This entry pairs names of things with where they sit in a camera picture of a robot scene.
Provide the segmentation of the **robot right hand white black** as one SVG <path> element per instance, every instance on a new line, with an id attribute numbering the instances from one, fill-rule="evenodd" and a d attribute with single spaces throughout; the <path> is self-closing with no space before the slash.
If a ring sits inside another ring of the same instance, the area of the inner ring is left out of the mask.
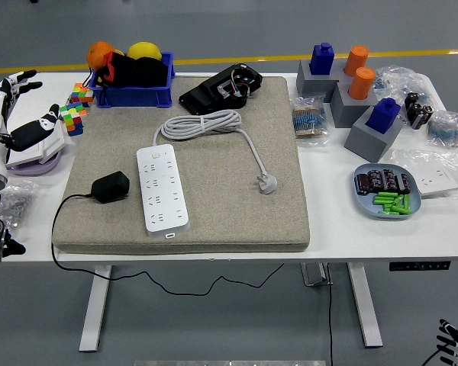
<path id="1" fill-rule="evenodd" d="M 440 360 L 446 365 L 458 365 L 458 329 L 445 319 L 440 319 L 439 330 L 446 336 L 438 335 L 437 350 L 443 352 Z"/>

